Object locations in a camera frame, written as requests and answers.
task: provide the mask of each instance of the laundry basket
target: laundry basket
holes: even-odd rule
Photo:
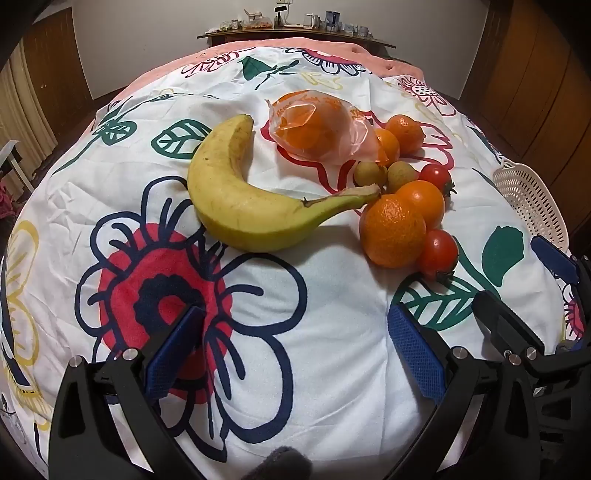
[[[569,234],[566,225],[539,175],[527,165],[504,160],[492,174],[501,195],[523,219],[531,235],[541,235],[566,253]]]

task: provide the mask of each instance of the white wall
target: white wall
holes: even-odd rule
[[[459,98],[478,49],[488,0],[293,0],[290,22],[341,12],[397,46],[392,56],[423,69],[435,89]],[[272,17],[274,0],[77,0],[74,28],[94,98],[149,69],[207,47],[195,37],[243,9]]]

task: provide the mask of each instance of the orange plastic bag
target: orange plastic bag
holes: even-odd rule
[[[350,158],[378,161],[378,137],[353,105],[327,93],[302,90],[269,103],[269,134],[289,153],[343,164]]]

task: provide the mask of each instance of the navy flower outline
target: navy flower outline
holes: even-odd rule
[[[366,68],[359,63],[345,60],[341,57],[327,57],[322,55],[322,53],[307,48],[290,47],[285,49],[285,53],[301,53],[301,56],[312,65],[320,67],[325,73],[330,73],[331,75],[338,75],[340,72],[345,72],[349,76],[356,77],[360,72],[367,72]]]
[[[118,319],[111,309],[110,295],[113,293],[113,289],[118,283],[124,281],[126,275],[129,276],[133,270],[137,268],[139,262],[151,251],[154,251],[157,248],[167,248],[171,249],[171,251],[185,251],[191,267],[197,272],[200,278],[214,284],[217,312],[209,325],[206,325],[202,339],[197,340],[196,348],[200,346],[203,348],[206,346],[210,348],[215,360],[215,368],[212,368],[212,366],[208,364],[206,365],[204,374],[200,378],[190,380],[178,378],[175,381],[173,388],[186,393],[186,403],[180,419],[174,425],[168,427],[168,431],[174,437],[186,432],[198,450],[204,455],[218,462],[226,462],[228,457],[226,438],[229,432],[234,433],[236,437],[244,442],[260,443],[277,435],[287,424],[293,407],[293,372],[287,351],[275,336],[293,329],[302,319],[307,307],[307,286],[304,278],[293,266],[271,254],[244,253],[230,260],[226,265],[221,266],[222,257],[228,246],[216,241],[209,249],[206,248],[206,228],[203,225],[192,235],[189,235],[186,238],[183,237],[184,239],[182,240],[178,240],[180,235],[175,231],[175,227],[183,212],[190,207],[192,208],[192,203],[189,199],[182,200],[176,208],[174,208],[170,216],[168,214],[173,200],[170,197],[165,200],[157,226],[157,238],[154,238],[154,232],[148,231],[148,199],[153,187],[162,182],[168,181],[173,183],[178,182],[185,189],[187,188],[186,180],[179,176],[165,176],[153,180],[146,185],[143,191],[140,213],[130,211],[111,213],[104,216],[96,223],[90,234],[90,249],[97,259],[97,262],[86,270],[76,286],[74,314],[78,324],[84,332],[96,339],[92,351],[92,361],[95,362],[97,360],[96,357],[99,345],[103,342],[105,335],[109,332],[112,332],[114,335],[115,344],[111,348],[107,359],[115,358],[125,350],[128,345],[122,333],[121,325],[118,323]],[[124,223],[124,221],[129,222],[130,220],[139,225],[135,235],[129,225]],[[124,252],[129,257],[129,265],[124,270],[110,261],[112,255],[109,255],[109,258],[107,258],[98,247],[98,235],[109,225],[114,231],[117,230],[122,233],[127,240],[126,242],[117,239],[111,239],[109,241],[109,245],[114,247],[116,251]],[[138,245],[138,234],[145,242],[145,246]],[[197,247],[197,255],[194,254],[195,245]],[[278,267],[284,269],[295,281],[297,286],[297,305],[289,318],[269,325],[245,325],[235,320],[231,313],[225,310],[223,305],[224,299],[233,293],[241,292],[255,296],[264,295],[265,291],[263,288],[247,284],[234,284],[225,290],[221,289],[225,275],[252,259],[262,259],[273,262]],[[89,325],[83,318],[81,310],[83,301],[82,292],[92,275],[103,271],[104,269],[108,270],[110,275],[114,275],[113,279],[109,281],[108,288],[104,291],[97,291],[96,287],[92,287],[92,290],[95,291],[95,293],[89,295],[86,300],[86,303],[89,306],[102,302],[103,307],[105,308],[108,321],[104,325],[96,327]],[[143,285],[148,281],[156,281],[159,276],[163,275],[159,274],[152,279],[146,279]],[[219,326],[224,323],[231,327],[233,332],[263,340],[271,348],[281,371],[281,399],[277,413],[271,420],[255,426],[254,428],[241,427],[231,418],[230,414],[225,409],[221,392],[218,391],[215,382],[213,381],[214,371],[217,370],[223,395],[227,400],[231,400],[232,384],[220,344],[225,347],[226,353],[229,355],[229,359],[233,363],[238,378],[244,380],[246,377],[246,366],[238,349],[231,340],[231,334],[227,335],[226,332],[219,328]],[[208,434],[212,440],[215,436],[212,396],[215,398],[215,405],[222,418],[222,424],[218,432],[219,438],[223,443],[221,449],[203,440],[196,433],[195,428],[191,424],[191,416],[194,413],[196,397],[199,393],[203,394],[203,392],[205,392],[207,399]],[[156,405],[156,409],[160,410],[159,404]]]

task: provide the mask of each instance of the banana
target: banana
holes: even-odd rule
[[[253,123],[244,114],[222,122],[203,140],[189,165],[187,185],[197,216],[222,242],[248,252],[281,250],[301,242],[337,213],[379,197],[377,185],[317,200],[297,200],[249,185],[241,164]]]

